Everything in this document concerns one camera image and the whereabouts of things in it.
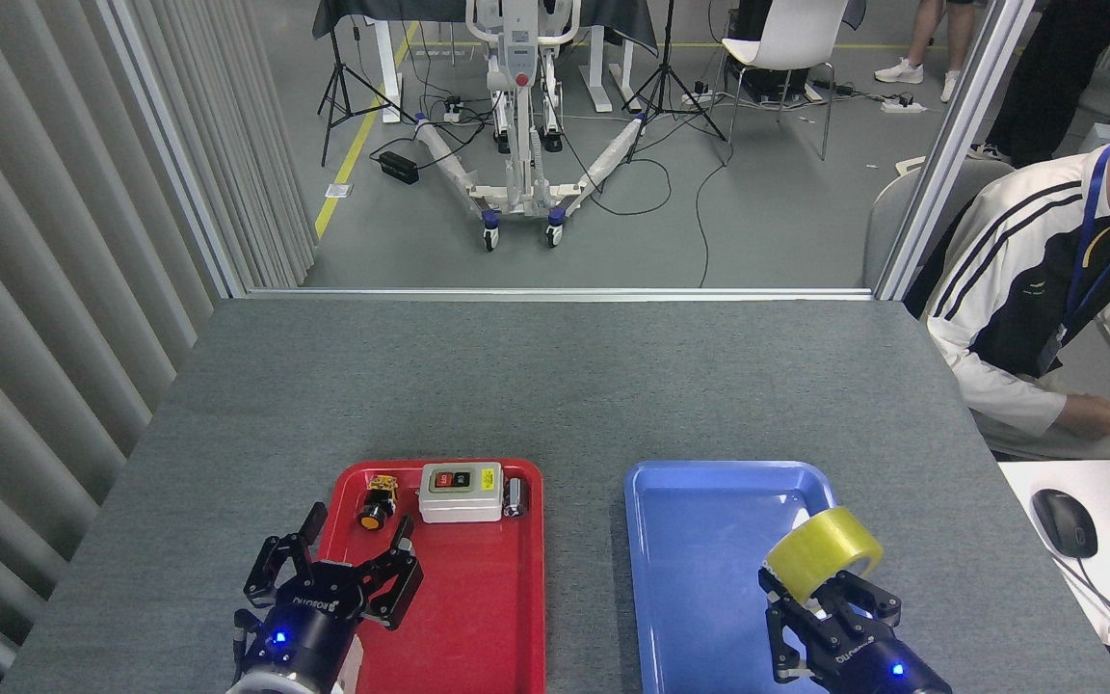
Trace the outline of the person's right hand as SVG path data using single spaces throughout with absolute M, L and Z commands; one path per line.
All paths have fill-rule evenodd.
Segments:
M 1110 399 L 1089 394 L 1068 395 L 1054 423 L 1084 440 L 1110 436 Z

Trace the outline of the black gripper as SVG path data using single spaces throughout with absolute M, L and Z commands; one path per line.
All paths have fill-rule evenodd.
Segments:
M 266 537 L 252 563 L 244 596 L 271 606 L 241 658 L 242 688 L 339 688 L 361 621 L 398 628 L 417 594 L 424 574 L 412 517 L 401 517 L 389 549 L 359 567 L 312 564 L 326 519 L 325 502 L 314 502 L 299 531 Z M 287 561 L 295 576 L 275 587 Z
M 851 572 L 837 572 L 819 589 L 819 601 L 849 603 L 880 624 L 829 625 L 806 610 L 768 567 L 758 570 L 765 590 L 766 628 L 774 681 L 811 680 L 829 693 L 951 693 L 944 681 L 894 636 L 902 601 Z

